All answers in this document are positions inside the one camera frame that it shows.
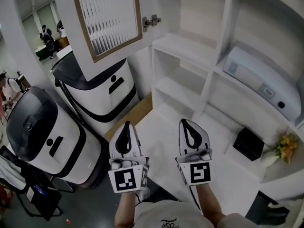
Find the black box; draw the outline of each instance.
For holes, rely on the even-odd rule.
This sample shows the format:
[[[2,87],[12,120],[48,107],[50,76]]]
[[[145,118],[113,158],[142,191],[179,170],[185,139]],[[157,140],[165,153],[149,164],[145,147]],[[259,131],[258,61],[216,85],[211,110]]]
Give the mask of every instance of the black box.
[[[238,133],[233,147],[251,161],[255,161],[261,157],[264,142],[249,129],[244,128]]]

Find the cabinet door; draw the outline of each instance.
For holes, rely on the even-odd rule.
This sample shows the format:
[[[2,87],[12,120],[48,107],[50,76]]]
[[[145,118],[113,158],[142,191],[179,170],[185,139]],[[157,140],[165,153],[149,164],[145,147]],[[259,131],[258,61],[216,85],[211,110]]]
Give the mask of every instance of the cabinet door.
[[[157,0],[56,0],[75,57],[87,80],[149,46],[158,26],[143,32],[142,18],[157,13]]]

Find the white shelving unit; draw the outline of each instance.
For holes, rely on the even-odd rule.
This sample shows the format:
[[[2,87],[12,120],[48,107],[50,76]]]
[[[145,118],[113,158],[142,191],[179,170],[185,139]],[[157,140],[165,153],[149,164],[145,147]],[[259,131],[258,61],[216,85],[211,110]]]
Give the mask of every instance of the white shelving unit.
[[[229,49],[243,41],[273,59],[299,88],[304,103],[304,0],[180,0],[180,27],[152,43],[153,108],[170,122],[198,121],[205,113],[228,125],[244,126],[272,146],[279,133],[292,131],[304,141],[303,113],[290,122],[267,100],[223,72]],[[301,169],[275,164],[262,182]]]

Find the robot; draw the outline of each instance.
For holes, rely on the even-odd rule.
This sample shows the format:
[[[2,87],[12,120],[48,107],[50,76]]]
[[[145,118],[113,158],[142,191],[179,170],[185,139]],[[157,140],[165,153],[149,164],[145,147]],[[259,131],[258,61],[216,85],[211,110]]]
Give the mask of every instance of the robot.
[[[144,190],[149,157],[142,156],[135,127],[125,122],[110,141],[111,170],[108,172],[115,193]],[[208,134],[190,120],[179,123],[180,156],[176,157],[181,176],[188,186],[211,182],[212,149]]]

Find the white t-shirt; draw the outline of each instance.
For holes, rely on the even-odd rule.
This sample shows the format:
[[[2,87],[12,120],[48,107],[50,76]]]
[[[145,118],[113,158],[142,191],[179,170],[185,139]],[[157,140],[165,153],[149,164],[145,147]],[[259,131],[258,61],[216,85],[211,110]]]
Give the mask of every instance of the white t-shirt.
[[[14,95],[20,91],[21,89],[18,83],[13,78],[5,79],[5,86],[2,87],[2,92],[5,95],[6,100],[10,101],[14,97]]]
[[[163,200],[143,202],[136,206],[133,228],[214,228],[198,209],[186,202]],[[239,214],[225,216],[217,228],[257,228],[258,226]]]

